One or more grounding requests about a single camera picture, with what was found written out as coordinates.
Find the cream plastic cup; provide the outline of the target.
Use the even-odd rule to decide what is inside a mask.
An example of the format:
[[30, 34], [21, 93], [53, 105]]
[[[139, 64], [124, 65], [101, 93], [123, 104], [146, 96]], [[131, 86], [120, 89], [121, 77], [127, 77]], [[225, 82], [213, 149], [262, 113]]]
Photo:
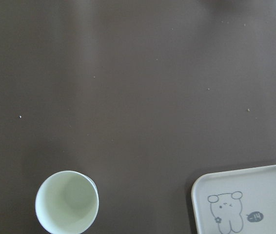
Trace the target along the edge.
[[37, 219], [51, 234], [81, 234], [94, 223], [98, 211], [99, 194], [94, 181], [75, 171], [49, 176], [35, 199]]

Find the cream rabbit tray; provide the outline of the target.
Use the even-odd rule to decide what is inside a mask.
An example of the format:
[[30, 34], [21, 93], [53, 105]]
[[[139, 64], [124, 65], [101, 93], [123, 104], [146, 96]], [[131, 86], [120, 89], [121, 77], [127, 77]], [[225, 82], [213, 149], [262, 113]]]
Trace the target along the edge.
[[276, 234], [276, 165], [205, 174], [191, 199], [199, 234]]

